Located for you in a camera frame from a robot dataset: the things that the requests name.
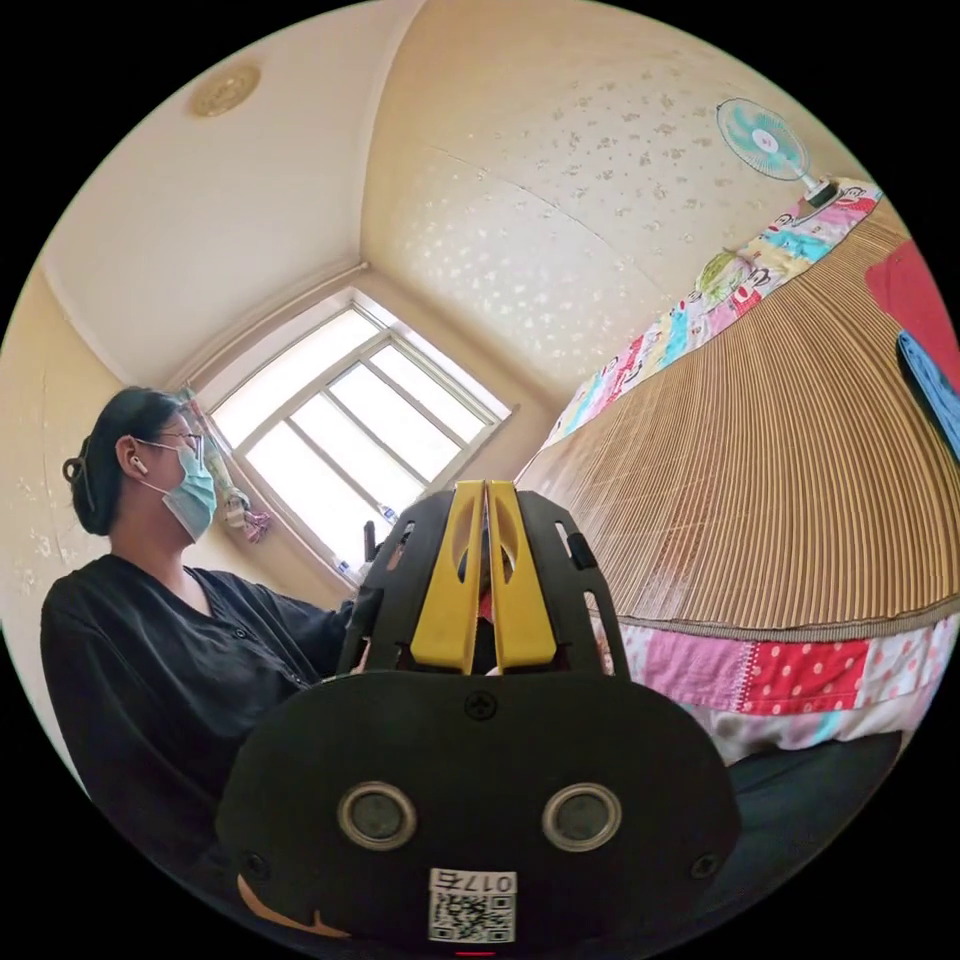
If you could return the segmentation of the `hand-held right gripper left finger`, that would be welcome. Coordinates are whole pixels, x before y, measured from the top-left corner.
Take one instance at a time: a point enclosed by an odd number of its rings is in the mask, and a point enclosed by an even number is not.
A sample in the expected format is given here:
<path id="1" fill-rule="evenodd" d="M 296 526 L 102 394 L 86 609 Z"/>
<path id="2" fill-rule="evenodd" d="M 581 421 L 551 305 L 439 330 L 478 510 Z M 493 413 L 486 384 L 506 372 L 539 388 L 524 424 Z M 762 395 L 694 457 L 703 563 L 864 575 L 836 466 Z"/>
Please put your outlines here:
<path id="1" fill-rule="evenodd" d="M 472 670 L 478 620 L 486 489 L 483 481 L 452 492 L 445 526 L 410 645 L 415 663 L 456 673 Z"/>

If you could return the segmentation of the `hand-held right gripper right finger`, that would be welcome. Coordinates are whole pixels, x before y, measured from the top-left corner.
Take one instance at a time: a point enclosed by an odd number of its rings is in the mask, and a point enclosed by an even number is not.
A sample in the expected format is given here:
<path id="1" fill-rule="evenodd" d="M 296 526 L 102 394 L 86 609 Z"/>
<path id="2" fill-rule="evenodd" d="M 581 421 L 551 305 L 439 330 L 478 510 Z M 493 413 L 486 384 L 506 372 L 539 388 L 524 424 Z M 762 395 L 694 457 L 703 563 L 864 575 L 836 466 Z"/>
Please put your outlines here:
<path id="1" fill-rule="evenodd" d="M 510 482 L 491 481 L 486 497 L 497 670 L 546 667 L 556 643 L 518 493 Z"/>

